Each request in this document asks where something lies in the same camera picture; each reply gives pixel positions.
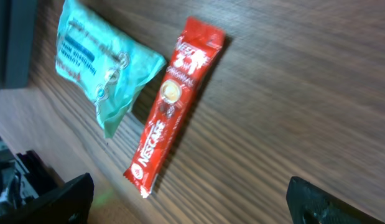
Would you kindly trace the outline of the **red coffee stick sachet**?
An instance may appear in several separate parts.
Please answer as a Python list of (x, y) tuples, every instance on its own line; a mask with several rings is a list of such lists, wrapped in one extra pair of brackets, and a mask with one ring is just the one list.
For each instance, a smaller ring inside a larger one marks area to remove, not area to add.
[(143, 198), (150, 196), (175, 137), (224, 41), (223, 29), (195, 17), (187, 19), (131, 165), (124, 173)]

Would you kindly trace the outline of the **teal tissue pack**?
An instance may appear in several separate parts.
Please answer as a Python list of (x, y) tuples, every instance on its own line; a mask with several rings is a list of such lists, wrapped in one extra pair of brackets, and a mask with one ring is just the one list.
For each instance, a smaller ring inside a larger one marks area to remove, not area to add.
[(76, 0), (63, 4), (56, 47), (57, 73), (94, 104), (105, 138), (114, 136), (142, 89), (166, 64), (161, 54)]

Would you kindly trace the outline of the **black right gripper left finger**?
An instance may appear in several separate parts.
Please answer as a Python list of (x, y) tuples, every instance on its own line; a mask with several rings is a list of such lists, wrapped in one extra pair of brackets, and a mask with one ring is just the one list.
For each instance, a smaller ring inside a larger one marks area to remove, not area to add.
[(0, 224), (87, 224), (93, 196), (93, 179), (85, 173), (0, 216)]

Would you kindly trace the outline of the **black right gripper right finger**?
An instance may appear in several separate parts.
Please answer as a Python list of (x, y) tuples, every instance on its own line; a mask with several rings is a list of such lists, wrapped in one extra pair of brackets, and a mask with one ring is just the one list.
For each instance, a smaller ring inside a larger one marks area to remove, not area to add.
[(298, 177), (291, 177), (286, 201), (293, 224), (385, 224)]

